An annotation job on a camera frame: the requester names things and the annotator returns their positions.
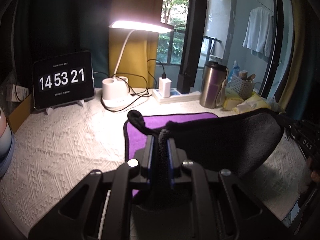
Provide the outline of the hanging white shirt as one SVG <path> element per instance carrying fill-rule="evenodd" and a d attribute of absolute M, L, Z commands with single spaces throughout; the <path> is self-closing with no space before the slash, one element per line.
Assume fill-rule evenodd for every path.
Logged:
<path fill-rule="evenodd" d="M 262 7 L 251 10 L 245 39 L 242 46 L 261 59 L 268 59 L 271 53 L 273 15 Z"/>

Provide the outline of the small yellow tissue pack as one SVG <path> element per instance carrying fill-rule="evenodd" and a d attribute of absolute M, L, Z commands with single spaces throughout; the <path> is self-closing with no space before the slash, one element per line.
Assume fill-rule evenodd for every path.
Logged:
<path fill-rule="evenodd" d="M 232 111 L 234 107 L 244 102 L 243 98 L 240 97 L 235 91 L 230 88 L 225 90 L 225 101 L 222 105 L 226 111 Z"/>

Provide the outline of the white desk lamp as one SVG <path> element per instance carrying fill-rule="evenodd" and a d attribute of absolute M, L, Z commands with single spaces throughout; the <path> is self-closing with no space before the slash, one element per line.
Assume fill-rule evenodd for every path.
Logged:
<path fill-rule="evenodd" d="M 130 20 L 116 20 L 110 24 L 111 29 L 126 29 L 128 34 L 121 47 L 113 75 L 102 81 L 101 103 L 109 111 L 119 112 L 131 106 L 131 88 L 127 77 L 118 74 L 118 68 L 123 57 L 123 53 L 131 34 L 135 31 L 147 31 L 151 33 L 169 33 L 174 30 L 172 25 L 165 23 L 148 23 Z"/>

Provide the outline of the white perforated basket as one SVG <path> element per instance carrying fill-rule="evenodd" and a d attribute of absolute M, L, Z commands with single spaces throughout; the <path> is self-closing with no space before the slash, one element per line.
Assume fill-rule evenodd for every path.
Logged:
<path fill-rule="evenodd" d="M 247 100 L 252 96 L 255 83 L 233 75 L 231 81 L 228 83 L 228 87 L 236 92 L 243 100 Z"/>

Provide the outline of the tablet clock display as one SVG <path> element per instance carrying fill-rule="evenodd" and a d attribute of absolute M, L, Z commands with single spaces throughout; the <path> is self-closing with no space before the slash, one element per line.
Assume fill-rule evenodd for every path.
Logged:
<path fill-rule="evenodd" d="M 34 107 L 41 111 L 95 96 L 88 50 L 41 59 L 33 66 Z"/>

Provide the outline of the white USB charger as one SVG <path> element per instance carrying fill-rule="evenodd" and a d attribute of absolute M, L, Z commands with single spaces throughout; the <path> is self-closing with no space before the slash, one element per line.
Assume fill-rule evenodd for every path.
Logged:
<path fill-rule="evenodd" d="M 171 80 L 169 78 L 159 78 L 159 94 L 162 98 L 169 98 L 171 90 Z"/>

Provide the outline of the steel travel tumbler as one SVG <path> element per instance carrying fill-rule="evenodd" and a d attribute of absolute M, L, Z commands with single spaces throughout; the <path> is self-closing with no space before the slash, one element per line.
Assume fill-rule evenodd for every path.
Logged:
<path fill-rule="evenodd" d="M 200 105 L 214 109 L 225 101 L 225 89 L 228 83 L 228 68 L 214 61 L 204 65 L 200 95 Z"/>

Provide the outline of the purple and grey towel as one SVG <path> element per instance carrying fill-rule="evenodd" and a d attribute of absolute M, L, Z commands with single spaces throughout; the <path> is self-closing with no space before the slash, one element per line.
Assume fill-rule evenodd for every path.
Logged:
<path fill-rule="evenodd" d="M 131 110 L 124 124 L 125 160 L 145 146 L 148 135 L 158 139 L 164 129 L 188 159 L 211 171 L 227 168 L 244 182 L 252 180 L 284 134 L 277 114 L 266 108 L 223 117 L 208 112 L 143 116 Z"/>

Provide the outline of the white power strip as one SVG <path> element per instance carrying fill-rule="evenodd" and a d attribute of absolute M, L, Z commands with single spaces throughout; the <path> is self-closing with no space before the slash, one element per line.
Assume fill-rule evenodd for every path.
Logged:
<path fill-rule="evenodd" d="M 176 88 L 172 88 L 170 90 L 170 96 L 168 98 L 163 98 L 159 93 L 158 89 L 153 89 L 152 95 L 158 103 L 167 104 L 176 102 L 196 101 L 200 99 L 201 93 L 199 91 L 194 91 L 187 94 L 181 94 Z"/>

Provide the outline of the white textured table mat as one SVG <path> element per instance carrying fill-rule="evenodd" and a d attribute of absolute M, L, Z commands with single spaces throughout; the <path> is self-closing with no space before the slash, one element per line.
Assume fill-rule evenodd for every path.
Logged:
<path fill-rule="evenodd" d="M 101 90 L 84 106 L 29 115 L 15 133 L 11 163 L 1 180 L 1 203 L 22 235 L 90 170 L 113 170 L 124 162 L 126 112 L 107 111 Z M 305 167 L 300 149 L 282 139 L 253 174 L 251 188 L 280 219 L 298 199 Z"/>

